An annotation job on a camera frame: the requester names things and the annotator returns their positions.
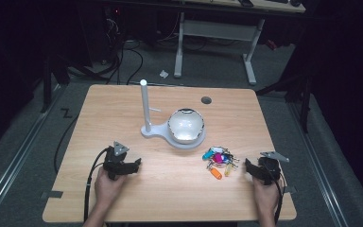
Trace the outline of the white-legged desk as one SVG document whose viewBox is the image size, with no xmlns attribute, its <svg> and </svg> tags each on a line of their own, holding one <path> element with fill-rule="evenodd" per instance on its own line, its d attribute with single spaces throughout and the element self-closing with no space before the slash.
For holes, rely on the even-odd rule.
<svg viewBox="0 0 363 227">
<path fill-rule="evenodd" d="M 255 12 L 305 13 L 302 0 L 181 0 L 186 3 L 206 4 L 208 6 L 232 7 L 235 9 L 253 9 Z M 253 25 L 227 23 L 224 19 L 210 22 L 206 19 L 185 19 L 184 13 L 179 14 L 178 49 L 175 59 L 174 77 L 182 76 L 183 39 L 185 36 L 215 38 L 230 41 L 249 42 L 248 52 L 242 55 L 246 75 L 250 85 L 256 84 L 251 58 L 257 46 L 266 19 L 261 16 Z"/>
</svg>

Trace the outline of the shiny metal bowl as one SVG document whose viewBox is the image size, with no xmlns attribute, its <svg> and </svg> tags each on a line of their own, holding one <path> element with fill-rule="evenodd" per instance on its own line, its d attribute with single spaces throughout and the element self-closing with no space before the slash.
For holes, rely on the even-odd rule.
<svg viewBox="0 0 363 227">
<path fill-rule="evenodd" d="M 174 112 L 168 118 L 167 126 L 173 139 L 184 145 L 198 141 L 205 127 L 201 114 L 188 108 Z"/>
</svg>

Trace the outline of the black metal stand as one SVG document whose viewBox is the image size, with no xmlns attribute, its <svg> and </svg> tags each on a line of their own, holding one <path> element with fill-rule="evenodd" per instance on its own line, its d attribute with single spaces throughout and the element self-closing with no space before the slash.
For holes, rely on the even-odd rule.
<svg viewBox="0 0 363 227">
<path fill-rule="evenodd" d="M 285 101 L 288 103 L 300 101 L 301 111 L 299 113 L 299 123 L 302 130 L 308 133 L 307 120 L 310 111 L 310 96 L 311 96 L 312 77 L 297 75 L 288 79 L 282 79 L 276 83 L 269 85 L 266 88 L 260 89 L 255 93 L 258 96 L 263 96 L 272 91 L 286 90 Z"/>
<path fill-rule="evenodd" d="M 55 78 L 60 85 L 67 85 L 70 82 L 66 61 L 62 56 L 47 56 L 43 62 L 43 113 L 52 103 L 52 78 Z"/>
</svg>

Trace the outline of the white stand with pole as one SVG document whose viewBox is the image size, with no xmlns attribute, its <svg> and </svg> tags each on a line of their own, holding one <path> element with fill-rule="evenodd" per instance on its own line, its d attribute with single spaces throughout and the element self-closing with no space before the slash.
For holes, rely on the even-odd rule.
<svg viewBox="0 0 363 227">
<path fill-rule="evenodd" d="M 176 142 L 170 134 L 170 131 L 167 126 L 168 119 L 160 125 L 154 125 L 150 122 L 150 111 L 151 108 L 149 107 L 148 103 L 148 90 L 147 90 L 147 81 L 145 79 L 140 80 L 140 87 L 141 87 L 141 95 L 142 95 L 142 103 L 143 103 L 143 112 L 144 112 L 144 120 L 145 125 L 141 128 L 141 133 L 145 138 L 151 137 L 161 137 L 163 138 L 169 145 L 174 148 L 180 149 L 193 149 L 198 147 L 205 139 L 206 136 L 206 129 L 204 127 L 204 131 L 202 136 L 199 138 L 198 141 L 184 145 Z"/>
</svg>

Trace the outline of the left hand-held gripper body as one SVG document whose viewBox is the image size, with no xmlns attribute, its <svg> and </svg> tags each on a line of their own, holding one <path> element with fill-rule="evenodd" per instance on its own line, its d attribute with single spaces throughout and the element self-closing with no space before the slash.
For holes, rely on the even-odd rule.
<svg viewBox="0 0 363 227">
<path fill-rule="evenodd" d="M 108 172 L 111 180 L 116 181 L 119 176 L 129 174 L 124 163 L 129 150 L 128 147 L 117 141 L 114 141 L 113 145 L 108 147 L 103 167 Z"/>
</svg>

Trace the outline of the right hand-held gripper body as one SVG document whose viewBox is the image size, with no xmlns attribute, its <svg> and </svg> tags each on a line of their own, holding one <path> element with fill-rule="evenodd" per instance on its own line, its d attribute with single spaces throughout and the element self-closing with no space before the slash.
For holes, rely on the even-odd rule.
<svg viewBox="0 0 363 227">
<path fill-rule="evenodd" d="M 262 181 L 264 185 L 270 185 L 280 179 L 280 162 L 289 162 L 289 158 L 277 151 L 261 152 L 262 157 L 258 159 L 258 165 L 264 169 Z"/>
</svg>

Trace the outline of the pile of coloured key tags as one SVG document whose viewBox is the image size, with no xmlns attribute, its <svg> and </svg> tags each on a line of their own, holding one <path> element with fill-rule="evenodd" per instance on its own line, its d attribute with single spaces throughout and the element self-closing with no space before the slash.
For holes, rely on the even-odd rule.
<svg viewBox="0 0 363 227">
<path fill-rule="evenodd" d="M 212 146 L 203 153 L 201 159 L 206 162 L 206 169 L 217 179 L 229 177 L 238 169 L 239 160 L 227 149 Z"/>
</svg>

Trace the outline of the person's left hand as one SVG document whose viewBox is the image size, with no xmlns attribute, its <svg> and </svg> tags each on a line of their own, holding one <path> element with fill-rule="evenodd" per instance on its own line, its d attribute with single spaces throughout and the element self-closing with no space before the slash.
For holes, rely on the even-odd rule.
<svg viewBox="0 0 363 227">
<path fill-rule="evenodd" d="M 121 175 L 117 180 L 111 180 L 108 172 L 101 167 L 95 180 L 95 205 L 102 209 L 108 209 L 119 196 L 126 179 L 125 175 Z"/>
</svg>

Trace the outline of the person's right hand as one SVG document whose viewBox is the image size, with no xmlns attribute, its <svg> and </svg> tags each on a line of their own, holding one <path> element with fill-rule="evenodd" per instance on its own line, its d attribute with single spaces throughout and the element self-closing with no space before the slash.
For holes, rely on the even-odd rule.
<svg viewBox="0 0 363 227">
<path fill-rule="evenodd" d="M 277 184 L 264 185 L 263 183 L 253 181 L 253 188 L 259 218 L 274 217 L 280 197 Z"/>
</svg>

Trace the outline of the black tape strip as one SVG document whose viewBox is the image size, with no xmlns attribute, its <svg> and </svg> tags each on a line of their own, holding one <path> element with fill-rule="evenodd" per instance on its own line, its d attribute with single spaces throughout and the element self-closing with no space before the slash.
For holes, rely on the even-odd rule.
<svg viewBox="0 0 363 227">
<path fill-rule="evenodd" d="M 57 198 L 60 199 L 62 197 L 63 192 L 62 191 L 44 191 L 41 194 L 41 199 L 46 200 L 49 198 Z"/>
</svg>

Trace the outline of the metal floor rail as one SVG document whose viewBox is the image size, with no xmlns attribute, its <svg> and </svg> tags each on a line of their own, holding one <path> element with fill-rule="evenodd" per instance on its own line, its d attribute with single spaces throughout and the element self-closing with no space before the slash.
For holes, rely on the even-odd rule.
<svg viewBox="0 0 363 227">
<path fill-rule="evenodd" d="M 301 138 L 305 145 L 305 153 L 308 157 L 310 166 L 319 186 L 320 193 L 322 194 L 323 200 L 335 224 L 335 227 L 349 227 L 347 219 L 345 218 L 341 210 L 335 190 L 331 186 L 325 174 L 325 171 L 322 168 L 320 159 L 316 153 L 313 143 L 309 135 L 304 131 L 303 127 L 301 126 L 300 113 L 298 108 L 295 104 L 287 104 L 287 108 L 289 109 L 292 117 L 294 118 L 295 125 L 301 135 Z"/>
<path fill-rule="evenodd" d="M 43 87 L 40 86 L 37 89 L 37 96 L 14 117 L 0 139 L 0 204 L 23 167 L 52 105 L 56 103 L 64 89 L 64 85 L 55 85 L 50 90 L 51 103 L 44 107 Z"/>
</svg>

